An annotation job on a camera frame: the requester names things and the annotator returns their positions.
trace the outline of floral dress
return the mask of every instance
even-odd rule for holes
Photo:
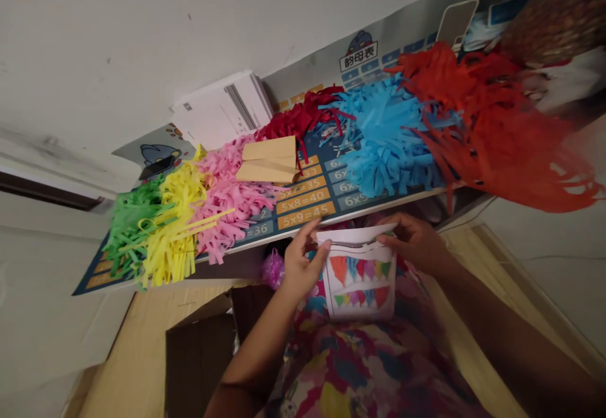
[[[330,323],[322,278],[312,294],[258,417],[490,416],[437,348],[442,328],[410,263],[398,260],[389,322]]]

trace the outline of child's hand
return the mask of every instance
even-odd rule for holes
[[[458,262],[446,249],[440,235],[427,222],[404,213],[395,213],[378,225],[397,222],[396,237],[377,236],[377,241],[394,249],[404,260],[410,260],[420,271],[441,279]]]
[[[306,246],[316,239],[316,227],[320,220],[314,219],[301,227],[284,255],[285,275],[280,288],[297,302],[317,284],[330,250],[330,241],[326,241],[320,246],[313,260],[309,261],[305,257]]]

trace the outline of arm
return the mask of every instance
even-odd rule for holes
[[[531,415],[594,416],[605,390],[536,328],[461,266],[426,222],[402,213],[398,238],[379,241],[433,276],[495,369]]]
[[[328,255],[330,242],[318,249],[312,261],[304,257],[319,222],[306,224],[288,246],[284,281],[227,366],[205,418],[252,417],[267,401],[282,365],[297,305],[318,282]]]

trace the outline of purple plastic bag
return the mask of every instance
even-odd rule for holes
[[[278,290],[284,279],[284,273],[284,257],[278,253],[276,248],[273,248],[271,254],[261,265],[261,280],[273,290]]]

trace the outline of bunting flag illustration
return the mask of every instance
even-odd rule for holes
[[[380,309],[389,296],[389,285],[370,290],[353,290],[339,295],[334,295],[335,303],[340,308],[343,306],[359,306],[369,308],[373,302]]]
[[[362,282],[364,280],[373,280],[375,278],[389,278],[391,262],[381,262],[378,260],[362,260],[348,256],[335,256],[330,258],[330,265],[335,277],[345,286],[347,278],[352,282]]]

